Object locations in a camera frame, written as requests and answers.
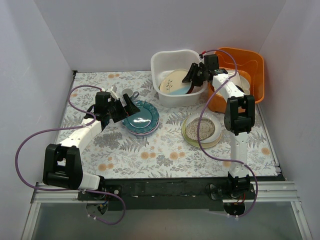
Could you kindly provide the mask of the teal embossed plate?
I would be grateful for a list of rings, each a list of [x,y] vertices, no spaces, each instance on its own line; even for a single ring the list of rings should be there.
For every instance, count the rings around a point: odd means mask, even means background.
[[[145,134],[153,130],[159,122],[159,112],[157,108],[147,101],[138,100],[134,104],[140,112],[135,113],[124,120],[122,124],[131,132]]]

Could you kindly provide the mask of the cream and blue plate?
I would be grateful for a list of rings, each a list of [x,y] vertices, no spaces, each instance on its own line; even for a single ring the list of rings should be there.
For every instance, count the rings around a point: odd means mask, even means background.
[[[183,79],[187,76],[186,69],[176,69],[171,72],[160,84],[159,90],[167,95],[185,95],[191,89],[191,82],[183,83]]]

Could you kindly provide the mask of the red-brown plate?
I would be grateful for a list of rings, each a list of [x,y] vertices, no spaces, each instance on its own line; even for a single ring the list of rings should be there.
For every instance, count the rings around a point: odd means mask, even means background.
[[[193,84],[191,84],[191,86],[190,86],[187,94],[191,94],[191,93],[193,92],[193,90],[194,90],[194,87],[195,87],[195,86],[194,86]]]

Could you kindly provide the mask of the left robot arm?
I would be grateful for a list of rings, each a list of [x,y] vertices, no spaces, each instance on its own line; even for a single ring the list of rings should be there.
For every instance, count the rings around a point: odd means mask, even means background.
[[[95,104],[89,107],[81,122],[81,128],[58,144],[49,144],[45,150],[43,183],[65,189],[89,190],[95,200],[106,196],[103,177],[83,171],[81,154],[87,145],[113,121],[117,123],[140,112],[127,94],[125,105],[107,91],[95,95]]]

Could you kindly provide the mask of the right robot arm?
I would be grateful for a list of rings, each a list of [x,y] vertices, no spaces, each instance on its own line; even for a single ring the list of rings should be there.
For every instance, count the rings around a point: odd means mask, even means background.
[[[230,135],[230,168],[225,183],[209,184],[209,193],[218,199],[224,195],[232,199],[243,196],[250,190],[250,176],[253,171],[247,164],[248,138],[255,124],[255,98],[241,91],[232,81],[237,74],[229,75],[220,68],[216,54],[203,52],[199,55],[200,63],[192,63],[182,80],[200,87],[209,82],[216,93],[220,93],[226,102],[224,126]]]

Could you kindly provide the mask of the white plastic bin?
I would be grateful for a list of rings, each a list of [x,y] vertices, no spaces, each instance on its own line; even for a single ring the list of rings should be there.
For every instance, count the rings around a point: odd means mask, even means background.
[[[199,54],[190,49],[160,51],[150,60],[151,76],[154,89],[159,95],[160,103],[167,108],[188,107],[198,102],[208,86],[205,82],[201,87],[195,87],[189,94],[169,94],[161,90],[161,84],[176,70],[188,71],[192,63],[200,63]]]

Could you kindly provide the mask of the orange plastic bin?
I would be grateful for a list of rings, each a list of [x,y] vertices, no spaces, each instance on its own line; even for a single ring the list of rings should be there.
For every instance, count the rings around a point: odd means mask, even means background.
[[[232,47],[221,47],[216,54],[221,68],[237,69],[239,75],[250,83],[250,94],[255,103],[260,103],[265,96],[265,69],[263,57],[250,50]]]

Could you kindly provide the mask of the grey-blue mug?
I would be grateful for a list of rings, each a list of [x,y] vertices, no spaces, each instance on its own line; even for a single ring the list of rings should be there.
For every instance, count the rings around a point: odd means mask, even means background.
[[[130,88],[125,88],[125,89],[123,89],[122,92],[121,92],[121,94],[122,94],[122,95],[127,94],[128,97],[129,97],[132,101],[134,101],[134,100],[139,96],[139,92],[138,92],[138,91],[133,91],[133,90],[130,89]]]

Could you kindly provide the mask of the white round dish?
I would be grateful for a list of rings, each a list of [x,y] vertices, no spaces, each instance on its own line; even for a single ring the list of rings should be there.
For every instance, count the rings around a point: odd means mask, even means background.
[[[237,77],[237,80],[235,81],[235,85],[240,90],[242,90],[245,95],[250,95],[251,94],[251,91],[250,91],[251,86],[250,86],[249,81],[245,77],[243,77],[239,74],[237,74],[236,77]]]

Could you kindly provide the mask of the speckled grey plate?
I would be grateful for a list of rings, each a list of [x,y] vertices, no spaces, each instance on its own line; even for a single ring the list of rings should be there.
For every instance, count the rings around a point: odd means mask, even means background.
[[[196,141],[199,135],[200,140],[205,140],[214,134],[215,125],[210,119],[203,118],[200,121],[199,133],[198,133],[198,123],[199,123],[199,118],[196,118],[186,125],[185,133],[190,139]]]

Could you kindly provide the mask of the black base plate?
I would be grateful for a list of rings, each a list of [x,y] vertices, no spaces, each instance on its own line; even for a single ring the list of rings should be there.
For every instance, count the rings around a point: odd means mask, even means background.
[[[91,203],[107,200],[110,211],[122,209],[117,196],[127,210],[223,211],[224,200],[253,200],[256,196],[252,183],[243,180],[233,186],[227,177],[105,179],[101,189],[111,196],[81,192],[77,199]]]

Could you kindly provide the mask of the aluminium rail frame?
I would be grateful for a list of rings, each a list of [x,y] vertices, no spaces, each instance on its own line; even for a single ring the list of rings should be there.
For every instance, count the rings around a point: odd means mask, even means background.
[[[31,198],[31,205],[22,233],[23,240],[30,240],[33,236],[36,221],[42,203],[86,203],[100,204],[101,200],[79,200],[82,192],[67,191],[40,191],[36,190]],[[295,183],[293,181],[261,181],[258,184],[257,203],[259,202],[288,202],[291,204],[293,214],[303,240],[311,240],[312,234],[308,227]]]

